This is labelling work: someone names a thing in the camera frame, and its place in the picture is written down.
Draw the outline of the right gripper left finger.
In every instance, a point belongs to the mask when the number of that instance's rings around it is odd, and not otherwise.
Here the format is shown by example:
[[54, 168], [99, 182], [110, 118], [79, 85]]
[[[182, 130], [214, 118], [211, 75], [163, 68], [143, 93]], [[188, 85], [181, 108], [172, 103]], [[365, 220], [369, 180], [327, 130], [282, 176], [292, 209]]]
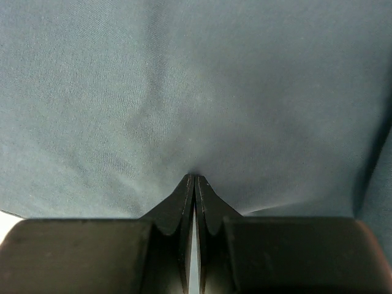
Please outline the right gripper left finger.
[[139, 219], [26, 219], [1, 244], [2, 293], [187, 293], [194, 177]]

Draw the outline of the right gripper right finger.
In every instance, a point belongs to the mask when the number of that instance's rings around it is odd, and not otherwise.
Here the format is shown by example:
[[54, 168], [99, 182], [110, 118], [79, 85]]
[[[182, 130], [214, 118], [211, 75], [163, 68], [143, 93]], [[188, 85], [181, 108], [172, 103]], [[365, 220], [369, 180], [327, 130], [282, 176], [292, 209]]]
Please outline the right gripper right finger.
[[390, 293], [370, 229], [347, 217], [245, 217], [194, 182], [201, 293]]

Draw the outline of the dark blue-grey t shirt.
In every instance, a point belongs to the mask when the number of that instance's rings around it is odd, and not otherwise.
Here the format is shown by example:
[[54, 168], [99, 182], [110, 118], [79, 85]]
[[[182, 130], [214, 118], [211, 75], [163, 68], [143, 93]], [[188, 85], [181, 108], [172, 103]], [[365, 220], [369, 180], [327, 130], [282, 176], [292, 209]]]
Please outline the dark blue-grey t shirt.
[[391, 248], [390, 1], [2, 1], [1, 209], [138, 217], [189, 172]]

